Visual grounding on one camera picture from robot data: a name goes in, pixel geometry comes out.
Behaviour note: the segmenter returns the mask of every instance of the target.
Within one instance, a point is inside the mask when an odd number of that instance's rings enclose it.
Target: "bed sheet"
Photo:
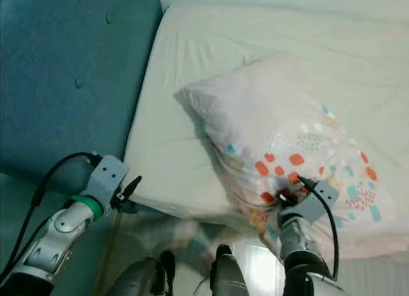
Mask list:
[[[125,182],[143,176],[132,200],[241,226],[212,144],[179,90],[278,51],[299,57],[313,96],[374,160],[406,213],[409,21],[224,5],[172,6],[162,19],[125,155]]]

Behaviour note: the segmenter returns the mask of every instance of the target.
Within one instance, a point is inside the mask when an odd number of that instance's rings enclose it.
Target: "mattress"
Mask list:
[[[162,19],[125,154],[125,182],[143,176],[132,200],[238,225],[212,144],[180,89],[279,51],[299,57],[313,96],[374,160],[401,213],[408,210],[409,21],[223,5],[172,6]]]

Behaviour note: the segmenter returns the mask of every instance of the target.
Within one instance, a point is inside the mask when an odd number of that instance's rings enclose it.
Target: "headboard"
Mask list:
[[[69,153],[122,158],[160,0],[1,0],[1,8],[1,172],[38,181]],[[54,185],[77,190],[89,172],[67,164]]]

